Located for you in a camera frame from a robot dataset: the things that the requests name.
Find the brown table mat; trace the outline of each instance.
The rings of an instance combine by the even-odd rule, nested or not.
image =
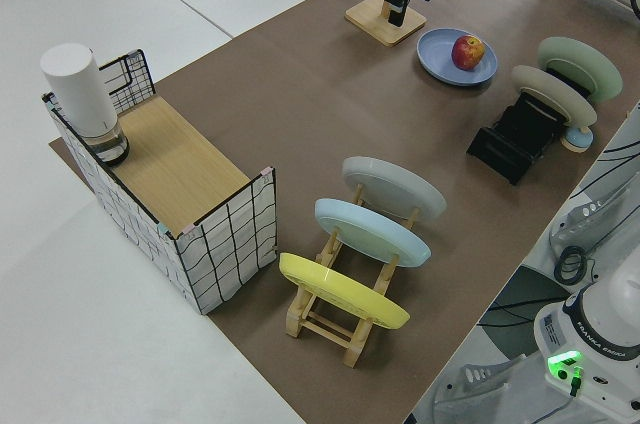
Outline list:
[[[461,28],[492,46],[498,72],[480,88],[450,86],[422,69],[415,49],[424,31],[386,48],[348,23],[345,10],[361,1],[303,2],[157,84],[247,175],[276,167],[281,251],[309,258],[320,251],[327,236],[315,223],[314,202],[349,199],[341,177],[349,156],[406,167],[448,201],[437,221],[414,228],[432,258],[398,269],[387,294],[410,321],[397,331],[375,328],[355,369],[320,336],[285,334],[295,287],[277,264],[211,314],[313,424],[403,421],[640,96],[640,27],[608,0],[412,0],[427,17],[424,31]],[[538,43],[553,35],[601,50],[625,90],[598,106],[589,151],[555,143],[514,187],[465,151],[481,126],[515,102],[511,68],[535,66]],[[336,269],[372,284],[379,266],[345,249]]]

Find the red apple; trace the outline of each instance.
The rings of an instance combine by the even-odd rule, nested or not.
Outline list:
[[[453,43],[451,59],[459,69],[470,71],[478,65],[484,56],[484,43],[476,36],[460,36]]]

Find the wooden block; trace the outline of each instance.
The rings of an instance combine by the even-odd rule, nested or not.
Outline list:
[[[160,96],[118,121],[130,151],[113,172],[174,236],[249,183]]]
[[[395,46],[427,22],[424,16],[407,8],[402,26],[397,27],[383,16],[385,9],[384,0],[364,0],[347,10],[345,18],[385,46]]]

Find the wooden mug holder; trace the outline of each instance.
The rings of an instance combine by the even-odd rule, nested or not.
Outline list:
[[[423,15],[407,8],[402,26],[389,24],[389,5],[385,0],[364,0],[348,9],[345,18],[389,47],[421,29],[427,22]]]
[[[358,184],[355,196],[352,200],[352,202],[358,206],[362,206],[364,204],[361,197],[362,190],[362,184]],[[419,209],[416,208],[412,215],[404,221],[403,226],[406,229],[411,229],[418,218],[418,214]],[[315,262],[329,269],[333,267],[340,249],[342,248],[342,242],[340,242],[337,237],[338,231],[334,230],[329,236],[327,243],[322,248],[322,251],[320,251],[316,256]],[[373,290],[375,292],[383,296],[386,294],[398,261],[399,257],[395,255],[389,263],[382,266],[376,283],[373,286]],[[296,296],[287,311],[287,334],[292,337],[298,337],[302,328],[305,327],[344,347],[346,350],[342,362],[349,367],[354,367],[364,349],[365,344],[367,343],[369,333],[373,327],[373,321],[371,319],[359,319],[354,331],[345,329],[339,324],[312,310],[316,298],[316,295],[307,291],[302,286],[298,286]]]

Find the blue plate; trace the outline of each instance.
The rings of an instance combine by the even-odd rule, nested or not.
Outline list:
[[[475,86],[488,81],[498,69],[498,58],[484,42],[484,56],[470,71],[458,69],[451,60],[451,49],[460,36],[473,34],[460,29],[442,28],[426,32],[418,40],[418,58],[422,67],[436,79],[455,86]]]
[[[327,233],[362,254],[382,262],[399,257],[399,267],[418,267],[431,256],[422,239],[371,209],[337,199],[316,201],[316,221]]]

